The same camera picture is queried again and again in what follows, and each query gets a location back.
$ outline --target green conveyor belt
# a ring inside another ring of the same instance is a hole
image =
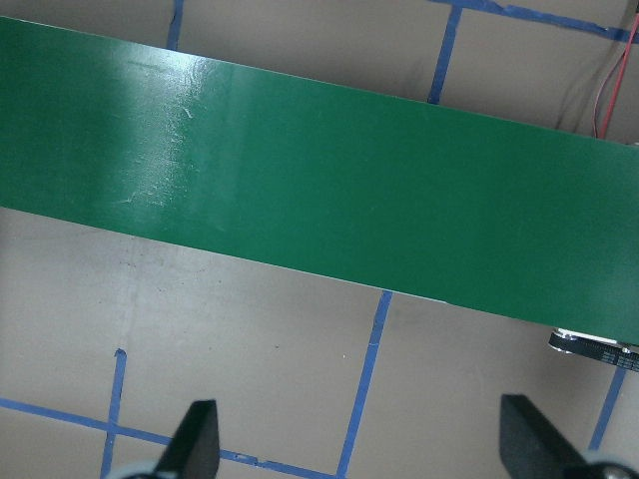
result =
[[[639,149],[6,18],[0,45],[3,207],[639,343]]]

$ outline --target green surface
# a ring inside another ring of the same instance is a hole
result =
[[[639,343],[639,149],[9,19],[0,44],[1,206]]]

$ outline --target beige floor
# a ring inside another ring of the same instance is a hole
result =
[[[427,18],[440,26],[420,29],[422,3],[406,2],[414,23],[392,42],[371,45],[365,35],[376,27],[386,28],[383,38],[396,32],[392,25],[402,25],[383,2],[371,4],[375,15],[394,24],[371,20],[348,29],[359,8],[351,1],[344,2],[350,16],[326,32],[309,25],[315,18],[328,24],[330,8],[340,8],[335,2],[296,10],[299,16],[311,12],[306,26],[296,27],[252,17],[251,2],[193,0],[181,45],[387,93],[423,91],[425,97],[447,10],[428,4]],[[289,2],[272,5],[291,13]],[[0,14],[155,46],[166,43],[172,8],[168,0],[0,0]],[[621,13],[592,20],[611,23],[615,15]],[[240,17],[254,26],[265,22],[268,34],[220,20]],[[216,28],[206,28],[207,18]],[[309,35],[307,43],[273,46],[279,29],[289,37],[291,29]],[[470,32],[460,34],[462,44],[470,42]],[[414,62],[400,55],[411,42],[424,48]],[[278,55],[282,49],[286,55]],[[363,59],[370,49],[394,58],[396,68],[385,66],[377,77],[375,56]],[[328,64],[333,68],[323,73]],[[451,86],[459,91],[456,78]],[[550,115],[531,111],[550,122]],[[128,364],[121,425],[171,435],[192,400],[215,397],[225,449],[334,474],[379,295],[365,286],[0,210],[0,396],[106,420],[114,352],[122,347]],[[506,477],[497,456],[503,392],[527,394],[584,449],[613,369],[552,351],[549,332],[396,294],[349,477]],[[603,443],[628,460],[639,457],[638,392],[637,375],[629,373]],[[0,445],[3,477],[98,477],[104,433],[0,408]],[[114,465],[161,451],[118,437]],[[285,476],[223,461],[219,477]]]

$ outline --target green board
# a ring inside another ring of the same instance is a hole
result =
[[[0,44],[3,207],[639,343],[638,149],[10,19]]]

